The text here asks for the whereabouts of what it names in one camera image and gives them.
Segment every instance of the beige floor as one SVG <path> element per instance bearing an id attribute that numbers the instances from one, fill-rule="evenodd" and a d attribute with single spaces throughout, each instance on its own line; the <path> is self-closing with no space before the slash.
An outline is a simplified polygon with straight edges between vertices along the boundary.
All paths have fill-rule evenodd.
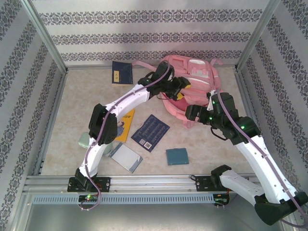
<path id="1" fill-rule="evenodd" d="M 218 71 L 222 90 L 234 97 L 240 115 L 245 115 L 232 68 L 218 68 Z M 133 69 L 134 84 L 148 72 L 147 69 Z M 74 175 L 86 153 L 86 149 L 78 145 L 78 140 L 82 132 L 88 131 L 93 107 L 98 103 L 104 105 L 114 101 L 131 88 L 113 88 L 110 69 L 70 70 L 42 175 Z M 130 138 L 150 114 L 170 126 L 169 131 L 151 153 Z M 221 141 L 214 137 L 209 127 L 202 124 L 195 124 L 191 129 L 183 128 L 181 121 L 171 116 L 157 98 L 152 98 L 136 107 L 125 145 L 144 158 L 134 175 L 209 174 L 211 170 L 222 164 L 229 165 L 238 173 L 252 173 L 248 162 L 230 141 Z M 189 164 L 168 166 L 166 149 L 183 147 L 187 149 Z M 109 157 L 101 159 L 98 174 L 131 175 Z"/>

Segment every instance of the pink backpack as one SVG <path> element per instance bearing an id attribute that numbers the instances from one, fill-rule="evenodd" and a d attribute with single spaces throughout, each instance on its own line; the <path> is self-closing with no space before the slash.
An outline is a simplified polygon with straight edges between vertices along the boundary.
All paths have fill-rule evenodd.
<path id="1" fill-rule="evenodd" d="M 206 94 L 220 88 L 218 71 L 213 65 L 215 62 L 222 65 L 222 61 L 213 59 L 211 63 L 209 63 L 202 59 L 194 59 L 180 55 L 167 55 L 163 60 L 169 61 L 174 67 L 175 77 L 185 77 L 191 83 L 190 88 L 181 90 L 184 97 L 179 101 L 174 101 L 172 99 L 168 100 L 168 97 L 164 93 L 161 93 L 161 98 L 166 99 L 162 101 L 167 111 L 176 118 L 182 120 L 185 128 L 191 128 L 194 121 L 190 121 L 186 118 L 186 107 L 192 104 L 200 106 L 208 105 Z M 152 71 L 156 71 L 155 67 L 141 61 L 134 61 L 132 65 L 140 65 Z"/>

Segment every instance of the yellow book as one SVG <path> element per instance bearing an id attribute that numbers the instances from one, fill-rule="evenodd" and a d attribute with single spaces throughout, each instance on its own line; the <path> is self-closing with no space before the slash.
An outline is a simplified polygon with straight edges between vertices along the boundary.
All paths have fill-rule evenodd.
<path id="1" fill-rule="evenodd" d="M 115 138 L 116 141 L 120 142 L 126 142 L 129 128 L 131 125 L 131 122 L 133 120 L 135 109 L 128 112 L 120 122 L 117 124 L 117 137 Z"/>

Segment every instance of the enclosure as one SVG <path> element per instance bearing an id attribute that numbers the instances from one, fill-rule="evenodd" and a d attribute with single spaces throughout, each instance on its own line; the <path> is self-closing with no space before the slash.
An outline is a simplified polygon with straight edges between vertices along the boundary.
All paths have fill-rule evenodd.
<path id="1" fill-rule="evenodd" d="M 281 222 L 265 225 L 242 198 L 216 210 L 213 192 L 197 192 L 190 175 L 210 175 L 223 164 L 251 182 L 258 179 L 231 142 L 202 124 L 184 128 L 158 98 L 135 108 L 125 145 L 143 158 L 136 170 L 101 159 L 98 175 L 111 178 L 102 205 L 80 211 L 78 194 L 67 185 L 84 159 L 78 140 L 89 131 L 94 106 L 132 88 L 112 87 L 112 61 L 157 66 L 177 54 L 223 62 L 215 65 L 222 90 L 234 97 L 241 116 L 257 123 L 286 178 L 308 192 L 307 4 L 1 1 L 0 229 L 293 230 Z M 134 85 L 149 72 L 135 66 Z M 170 126 L 152 152 L 131 138 L 150 115 Z M 186 148 L 189 164 L 168 166 L 166 149 L 173 148 Z M 297 212 L 287 219 L 303 222 Z"/>

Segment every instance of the patterned wallpaper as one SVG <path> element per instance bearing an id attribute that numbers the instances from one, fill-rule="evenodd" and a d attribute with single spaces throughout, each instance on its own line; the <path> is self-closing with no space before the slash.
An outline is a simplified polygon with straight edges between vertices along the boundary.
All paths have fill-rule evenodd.
<path id="1" fill-rule="evenodd" d="M 18 0 L 0 3 L 0 231 L 33 171 L 62 73 Z"/>
<path id="2" fill-rule="evenodd" d="M 65 63 L 153 63 L 168 54 L 236 64 L 269 0 L 33 0 Z"/>
<path id="3" fill-rule="evenodd" d="M 308 193 L 307 4 L 280 2 L 242 75 L 274 159 L 290 182 Z M 297 219 L 303 222 L 298 214 Z"/>

